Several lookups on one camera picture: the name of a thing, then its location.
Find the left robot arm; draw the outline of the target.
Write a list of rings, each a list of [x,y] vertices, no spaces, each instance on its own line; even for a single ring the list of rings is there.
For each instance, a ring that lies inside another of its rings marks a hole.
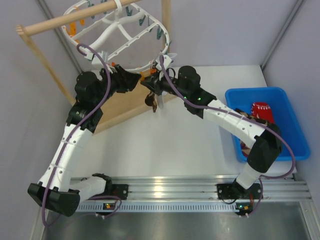
[[[27,190],[40,207],[66,217],[91,197],[107,199],[113,194],[112,179],[103,173],[94,173],[74,185],[71,178],[103,116],[101,106],[114,93],[131,92],[141,78],[139,73],[128,72],[119,64],[113,72],[101,69],[99,74],[97,77],[94,72],[85,71],[77,76],[76,102],[68,113],[61,142],[46,172]]]

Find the white sock black stripes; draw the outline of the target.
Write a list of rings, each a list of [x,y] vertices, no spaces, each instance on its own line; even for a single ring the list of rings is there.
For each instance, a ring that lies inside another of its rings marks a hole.
[[[162,94],[157,97],[157,105],[160,109],[163,109],[165,106],[164,96]]]

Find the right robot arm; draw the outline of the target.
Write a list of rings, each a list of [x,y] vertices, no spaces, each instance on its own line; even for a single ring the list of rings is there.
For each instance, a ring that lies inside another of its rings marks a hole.
[[[217,124],[250,149],[246,164],[229,191],[237,199],[246,198],[252,192],[252,185],[282,152],[281,131],[273,123],[260,123],[227,107],[215,95],[201,88],[200,80],[195,68],[183,66],[177,77],[157,71],[141,84],[156,95],[167,92],[180,97],[191,114]]]

